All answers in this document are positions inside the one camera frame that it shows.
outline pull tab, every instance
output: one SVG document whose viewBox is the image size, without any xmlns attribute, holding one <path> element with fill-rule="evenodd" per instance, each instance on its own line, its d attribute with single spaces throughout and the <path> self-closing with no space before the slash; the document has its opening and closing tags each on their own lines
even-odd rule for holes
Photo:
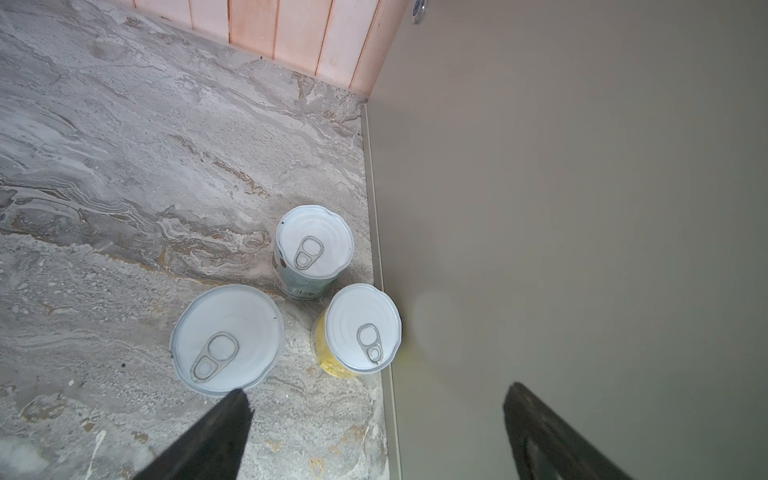
<svg viewBox="0 0 768 480">
<path fill-rule="evenodd" d="M 317 260 L 320 255 L 323 255 L 323 242 L 311 235 L 307 235 L 301 240 L 301 243 L 299 243 L 299 249 L 296 252 L 296 256 L 293 258 L 293 264 L 296 265 L 298 270 L 306 270 L 315 263 L 315 260 Z"/>
<path fill-rule="evenodd" d="M 222 368 L 237 355 L 240 344 L 237 339 L 227 332 L 214 333 L 205 342 L 205 346 L 197 356 L 190 373 L 195 383 L 205 383 L 212 379 Z"/>
<path fill-rule="evenodd" d="M 364 343 L 361 338 L 363 332 L 366 330 L 372 330 L 374 333 L 376 333 L 376 339 L 374 339 L 371 343 Z M 360 344 L 360 347 L 372 364 L 379 365 L 382 362 L 384 357 L 384 349 L 382 348 L 382 337 L 379 335 L 379 329 L 376 328 L 376 325 L 372 323 L 361 325 L 360 328 L 357 329 L 357 343 Z"/>
</svg>

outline yellow label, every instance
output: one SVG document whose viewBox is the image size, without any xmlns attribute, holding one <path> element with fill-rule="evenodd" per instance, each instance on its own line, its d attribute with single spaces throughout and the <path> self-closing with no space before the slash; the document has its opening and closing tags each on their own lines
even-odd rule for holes
<svg viewBox="0 0 768 480">
<path fill-rule="evenodd" d="M 323 310 L 312 325 L 312 331 L 310 332 L 310 339 L 312 340 L 312 353 L 315 354 L 315 359 L 320 364 L 320 368 L 325 370 L 330 375 L 339 377 L 340 379 L 348 379 L 357 376 L 351 370 L 348 370 L 342 363 L 336 359 L 331 353 L 331 349 L 328 347 L 326 341 L 326 311 Z"/>
</svg>

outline large can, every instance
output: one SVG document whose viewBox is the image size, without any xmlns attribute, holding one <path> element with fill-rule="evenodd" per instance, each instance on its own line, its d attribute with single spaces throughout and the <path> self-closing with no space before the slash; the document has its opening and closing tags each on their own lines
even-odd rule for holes
<svg viewBox="0 0 768 480">
<path fill-rule="evenodd" d="M 310 333 L 320 368 L 342 379 L 375 373 L 395 358 L 402 340 L 397 307 L 367 283 L 339 290 Z"/>
<path fill-rule="evenodd" d="M 296 207 L 277 226 L 275 282 L 295 299 L 317 298 L 349 266 L 354 253 L 352 231 L 343 218 L 320 205 Z"/>
</svg>

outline wood plank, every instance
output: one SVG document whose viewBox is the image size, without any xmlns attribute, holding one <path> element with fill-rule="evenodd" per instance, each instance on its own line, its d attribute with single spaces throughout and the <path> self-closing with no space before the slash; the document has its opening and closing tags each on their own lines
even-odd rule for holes
<svg viewBox="0 0 768 480">
<path fill-rule="evenodd" d="M 192 29 L 229 42 L 230 7 L 227 0 L 189 0 Z"/>
<path fill-rule="evenodd" d="M 352 83 L 357 61 L 379 0 L 333 0 L 316 76 L 336 85 Z"/>
<path fill-rule="evenodd" d="M 135 0 L 136 8 L 185 27 L 192 26 L 189 0 Z"/>
<path fill-rule="evenodd" d="M 314 75 L 332 0 L 280 0 L 275 35 L 275 61 Z"/>
<path fill-rule="evenodd" d="M 409 0 L 380 0 L 373 15 L 368 38 L 362 47 L 349 89 L 365 96 L 371 95 L 376 78 L 384 65 L 389 46 L 395 37 Z"/>
<path fill-rule="evenodd" d="M 230 43 L 274 58 L 280 0 L 230 0 Z"/>
</svg>

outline white can lid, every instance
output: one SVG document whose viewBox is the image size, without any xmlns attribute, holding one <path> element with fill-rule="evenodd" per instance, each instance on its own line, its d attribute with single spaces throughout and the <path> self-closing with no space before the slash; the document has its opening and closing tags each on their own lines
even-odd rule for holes
<svg viewBox="0 0 768 480">
<path fill-rule="evenodd" d="M 341 273 L 355 253 L 355 240 L 344 219 L 320 205 L 302 205 L 285 214 L 275 242 L 293 269 L 318 279 Z"/>
<path fill-rule="evenodd" d="M 264 292 L 218 286 L 190 303 L 170 336 L 176 373 L 192 390 L 224 396 L 261 382 L 283 349 L 283 316 Z"/>
<path fill-rule="evenodd" d="M 367 283 L 346 286 L 326 312 L 326 341 L 347 369 L 374 373 L 395 358 L 402 339 L 397 307 L 389 296 Z"/>
</svg>

